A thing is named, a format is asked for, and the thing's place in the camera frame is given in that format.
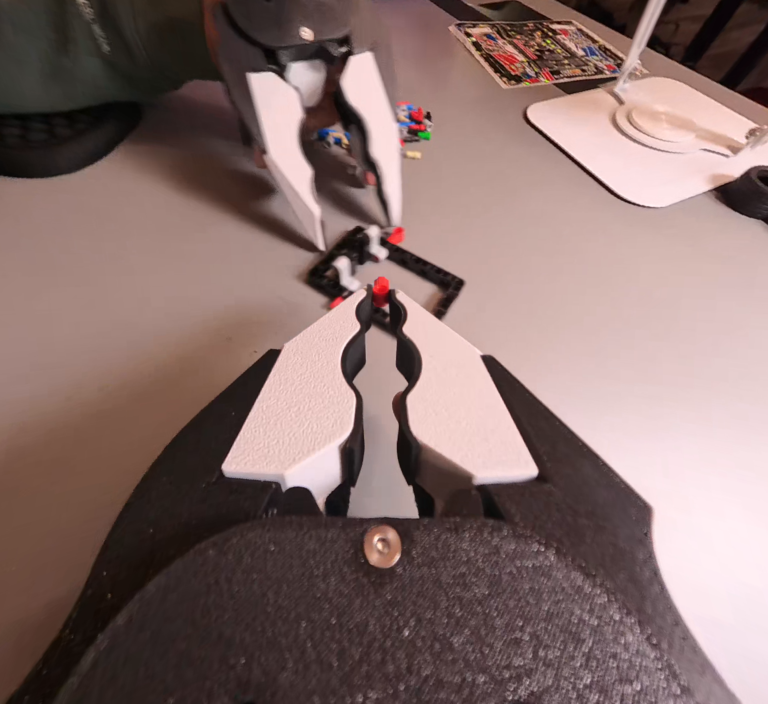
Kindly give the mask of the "pile of small lego pieces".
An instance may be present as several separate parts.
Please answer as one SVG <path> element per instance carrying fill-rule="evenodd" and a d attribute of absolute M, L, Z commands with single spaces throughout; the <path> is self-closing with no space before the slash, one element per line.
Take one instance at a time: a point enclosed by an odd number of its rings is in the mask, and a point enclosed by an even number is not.
<path fill-rule="evenodd" d="M 431 141 L 434 128 L 432 113 L 411 102 L 397 102 L 396 121 L 402 156 L 420 161 L 422 152 L 412 145 Z M 350 133 L 338 126 L 320 129 L 315 133 L 314 140 L 326 148 L 340 148 L 351 153 Z"/>

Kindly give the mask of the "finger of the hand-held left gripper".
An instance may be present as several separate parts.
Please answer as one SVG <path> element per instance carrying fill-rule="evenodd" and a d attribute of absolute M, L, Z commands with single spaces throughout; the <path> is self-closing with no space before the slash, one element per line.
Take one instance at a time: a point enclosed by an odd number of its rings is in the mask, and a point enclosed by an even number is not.
<path fill-rule="evenodd" d="M 398 122 L 375 55 L 351 54 L 335 92 L 336 110 L 350 133 L 352 154 L 373 185 L 388 227 L 402 224 L 402 148 Z"/>
<path fill-rule="evenodd" d="M 305 111 L 302 96 L 274 72 L 249 72 L 251 96 L 267 169 L 286 197 L 306 237 L 316 249 L 326 249 L 315 173 L 302 149 Z"/>

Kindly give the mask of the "black rubber lego tire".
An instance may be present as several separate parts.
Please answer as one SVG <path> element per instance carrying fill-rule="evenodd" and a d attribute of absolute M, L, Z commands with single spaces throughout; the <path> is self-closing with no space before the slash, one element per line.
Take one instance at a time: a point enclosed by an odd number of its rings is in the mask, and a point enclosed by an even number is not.
<path fill-rule="evenodd" d="M 730 210 L 767 223 L 767 166 L 748 169 L 733 181 L 717 187 L 715 195 Z"/>

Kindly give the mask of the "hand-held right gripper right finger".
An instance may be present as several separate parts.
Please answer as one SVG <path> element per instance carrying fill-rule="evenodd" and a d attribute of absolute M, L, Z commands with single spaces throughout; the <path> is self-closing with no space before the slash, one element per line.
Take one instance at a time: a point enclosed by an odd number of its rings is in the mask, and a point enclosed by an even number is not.
<path fill-rule="evenodd" d="M 390 292 L 396 367 L 397 455 L 422 517 L 456 494 L 536 479 L 539 469 L 473 344 L 403 291 Z"/>

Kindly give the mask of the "white book stand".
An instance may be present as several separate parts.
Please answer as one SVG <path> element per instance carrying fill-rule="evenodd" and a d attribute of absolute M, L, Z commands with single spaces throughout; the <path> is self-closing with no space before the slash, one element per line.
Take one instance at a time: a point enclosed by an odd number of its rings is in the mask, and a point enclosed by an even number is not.
<path fill-rule="evenodd" d="M 663 208 L 747 184 L 766 190 L 766 125 L 673 78 L 641 76 L 667 0 L 648 0 L 612 82 L 528 107 L 534 128 L 611 193 Z"/>

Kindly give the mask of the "person's left hand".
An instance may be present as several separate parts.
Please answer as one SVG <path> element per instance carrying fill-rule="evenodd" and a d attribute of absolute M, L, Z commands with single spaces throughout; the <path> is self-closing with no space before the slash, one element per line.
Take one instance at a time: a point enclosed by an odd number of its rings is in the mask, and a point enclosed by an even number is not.
<path fill-rule="evenodd" d="M 302 127 L 302 137 L 306 140 L 311 139 L 320 129 L 329 128 L 334 124 L 340 123 L 340 116 L 336 110 L 335 88 L 330 82 L 326 83 L 325 90 L 316 105 L 310 107 L 306 114 Z M 358 150 L 352 152 L 354 160 L 352 162 L 355 168 L 356 176 L 360 184 L 371 187 L 376 183 L 376 175 L 370 170 L 369 166 Z"/>

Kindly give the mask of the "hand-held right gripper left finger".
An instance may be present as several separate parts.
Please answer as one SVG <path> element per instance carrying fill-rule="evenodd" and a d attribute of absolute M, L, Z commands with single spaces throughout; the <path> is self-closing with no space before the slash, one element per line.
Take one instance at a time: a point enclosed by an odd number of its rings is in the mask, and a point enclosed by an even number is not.
<path fill-rule="evenodd" d="M 228 479 L 304 488 L 345 515 L 364 456 L 362 397 L 368 290 L 285 343 L 221 466 Z"/>

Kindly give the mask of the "person's left forearm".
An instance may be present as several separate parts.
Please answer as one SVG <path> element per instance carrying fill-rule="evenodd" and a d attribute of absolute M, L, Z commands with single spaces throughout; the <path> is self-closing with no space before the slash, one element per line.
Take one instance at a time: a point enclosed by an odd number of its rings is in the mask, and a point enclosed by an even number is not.
<path fill-rule="evenodd" d="M 1 0 L 1 112 L 152 102 L 221 75 L 216 0 Z"/>

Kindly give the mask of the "colourful sticker sheet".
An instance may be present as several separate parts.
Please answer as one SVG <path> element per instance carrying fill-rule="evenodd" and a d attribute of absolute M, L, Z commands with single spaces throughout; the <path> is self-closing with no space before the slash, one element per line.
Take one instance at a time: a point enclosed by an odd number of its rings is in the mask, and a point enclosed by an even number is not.
<path fill-rule="evenodd" d="M 625 61 L 571 20 L 456 22 L 449 31 L 504 89 L 615 78 Z"/>

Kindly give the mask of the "black lego frame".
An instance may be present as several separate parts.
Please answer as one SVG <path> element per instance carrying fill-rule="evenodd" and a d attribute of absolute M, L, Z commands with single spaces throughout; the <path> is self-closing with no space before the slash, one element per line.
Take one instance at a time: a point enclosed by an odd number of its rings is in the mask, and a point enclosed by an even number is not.
<path fill-rule="evenodd" d="M 383 230 L 376 225 L 348 230 L 309 268 L 306 284 L 329 302 L 339 296 L 346 299 L 362 288 L 356 276 L 360 268 L 389 261 L 436 289 L 436 300 L 428 312 L 438 320 L 443 319 L 461 293 L 465 281 L 408 251 L 401 244 L 387 243 L 391 231 L 392 228 Z"/>

